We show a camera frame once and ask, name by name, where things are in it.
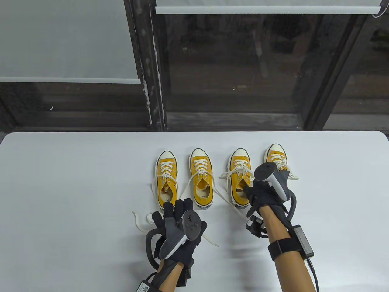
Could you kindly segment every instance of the white shoelace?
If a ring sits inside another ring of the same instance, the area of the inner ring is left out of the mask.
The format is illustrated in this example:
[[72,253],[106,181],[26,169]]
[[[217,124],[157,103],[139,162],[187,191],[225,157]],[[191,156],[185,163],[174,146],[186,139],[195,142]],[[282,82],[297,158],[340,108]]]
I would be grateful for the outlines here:
[[298,176],[294,175],[292,173],[292,170],[291,168],[289,167],[289,165],[286,164],[286,159],[283,155],[281,154],[271,154],[270,155],[270,160],[272,162],[274,162],[276,165],[277,165],[277,169],[279,171],[281,171],[284,167],[289,170],[289,179],[300,179]]
[[251,174],[250,180],[254,180],[254,173],[251,169],[249,169],[249,163],[246,160],[243,159],[236,159],[234,160],[234,169],[231,171],[227,171],[223,173],[220,178],[226,179],[226,191],[228,192],[228,179],[233,175],[234,173],[237,173],[238,176],[242,175],[244,177],[247,175],[247,173]]
[[161,168],[161,174],[156,175],[154,177],[152,183],[151,183],[151,191],[152,191],[152,194],[154,195],[155,203],[157,205],[157,210],[158,211],[161,208],[159,206],[158,195],[154,192],[154,189],[155,189],[155,187],[156,187],[156,185],[158,183],[158,178],[165,178],[166,181],[168,179],[171,179],[172,181],[175,182],[175,184],[177,186],[177,191],[178,191],[178,183],[177,183],[177,181],[173,177],[173,164],[174,164],[173,161],[161,162],[161,164],[159,165],[160,168]]
[[[181,195],[177,198],[181,198],[182,194],[186,191],[186,189],[188,188],[190,182],[193,180],[193,178],[198,175],[198,174],[203,174],[203,173],[206,173],[206,175],[210,175],[212,177],[212,180],[214,181],[214,178],[212,176],[212,174],[210,172],[207,171],[207,167],[208,167],[208,164],[207,164],[207,161],[205,159],[200,159],[200,160],[195,160],[195,167],[196,167],[196,173],[190,178],[188,184],[186,185],[184,191],[181,193]],[[172,181],[174,181],[177,185],[177,190],[178,190],[178,183],[177,181],[173,178],[172,176],[172,167],[173,167],[173,162],[171,161],[167,161],[167,162],[162,162],[160,167],[161,167],[161,172],[162,174],[159,174],[157,175],[154,179],[153,179],[153,182],[151,183],[151,190],[152,190],[152,193],[154,195],[154,198],[155,198],[155,202],[156,202],[156,206],[157,206],[157,210],[158,212],[161,214],[161,216],[163,217],[163,213],[161,212],[161,208],[159,207],[159,200],[158,200],[158,196],[154,193],[154,186],[156,183],[158,183],[158,177],[165,177],[165,178],[170,178]],[[133,214],[134,214],[134,218],[135,218],[135,226],[137,227],[137,229],[142,232],[142,233],[147,233],[146,230],[144,230],[143,228],[140,227],[139,225],[139,216],[136,212],[134,211],[131,211]],[[152,213],[149,213],[147,215],[147,222],[151,225],[154,225],[154,220],[152,219]],[[214,246],[217,246],[219,247],[218,244],[214,243],[209,237],[207,237],[206,235],[202,235],[202,238],[204,238],[206,241],[208,241],[210,244],[214,245]]]

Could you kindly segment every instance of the forearm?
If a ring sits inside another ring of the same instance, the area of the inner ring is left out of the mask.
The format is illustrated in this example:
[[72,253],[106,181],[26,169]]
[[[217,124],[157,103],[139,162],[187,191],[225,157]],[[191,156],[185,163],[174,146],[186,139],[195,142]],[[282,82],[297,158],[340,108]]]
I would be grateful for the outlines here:
[[[290,238],[289,232],[269,206],[261,207],[259,212],[265,223],[270,243]],[[275,259],[275,267],[283,292],[315,292],[315,287],[299,252],[281,254]]]
[[[164,261],[161,261],[161,265],[159,266],[158,273],[162,270],[164,265]],[[159,290],[162,292],[174,292],[175,287],[178,282],[178,278],[180,277],[180,274],[182,272],[182,269],[184,268],[184,265],[181,263],[178,263],[171,273],[167,276],[167,278],[162,282],[161,286],[159,287]]]

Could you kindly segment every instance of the wrist strap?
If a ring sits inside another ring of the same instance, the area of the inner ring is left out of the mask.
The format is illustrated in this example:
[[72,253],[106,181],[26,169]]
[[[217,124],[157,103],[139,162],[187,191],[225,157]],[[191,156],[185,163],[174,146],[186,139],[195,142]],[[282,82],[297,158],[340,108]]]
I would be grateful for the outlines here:
[[274,262],[274,260],[283,253],[299,252],[301,246],[295,238],[284,238],[271,243],[268,246],[268,250]]

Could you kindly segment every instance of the sneaker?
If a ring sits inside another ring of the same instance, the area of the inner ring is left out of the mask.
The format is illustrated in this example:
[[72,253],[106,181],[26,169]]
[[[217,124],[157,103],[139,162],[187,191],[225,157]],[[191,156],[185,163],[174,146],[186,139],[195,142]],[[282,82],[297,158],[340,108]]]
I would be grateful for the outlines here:
[[194,202],[200,208],[209,208],[214,199],[212,165],[202,149],[193,150],[189,157],[189,169],[193,179]]
[[265,152],[263,161],[274,162],[277,165],[278,171],[282,171],[282,170],[289,171],[288,179],[299,179],[297,176],[292,174],[292,170],[287,164],[285,150],[282,148],[280,144],[270,145]]
[[226,189],[230,193],[232,203],[237,208],[246,208],[249,200],[243,188],[251,186],[254,173],[251,171],[250,157],[246,150],[239,148],[231,155],[227,165],[227,172],[221,175],[227,179]]
[[173,153],[162,152],[155,164],[156,198],[161,209],[164,202],[171,202],[174,205],[177,200],[177,172],[177,160]]

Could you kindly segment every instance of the roller blind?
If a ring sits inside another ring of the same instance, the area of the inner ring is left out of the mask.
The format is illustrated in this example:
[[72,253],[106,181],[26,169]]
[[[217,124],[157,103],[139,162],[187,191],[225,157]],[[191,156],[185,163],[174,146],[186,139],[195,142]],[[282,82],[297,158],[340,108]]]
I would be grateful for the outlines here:
[[1,0],[1,81],[140,83],[123,0]]
[[157,14],[377,14],[381,0],[156,0]]

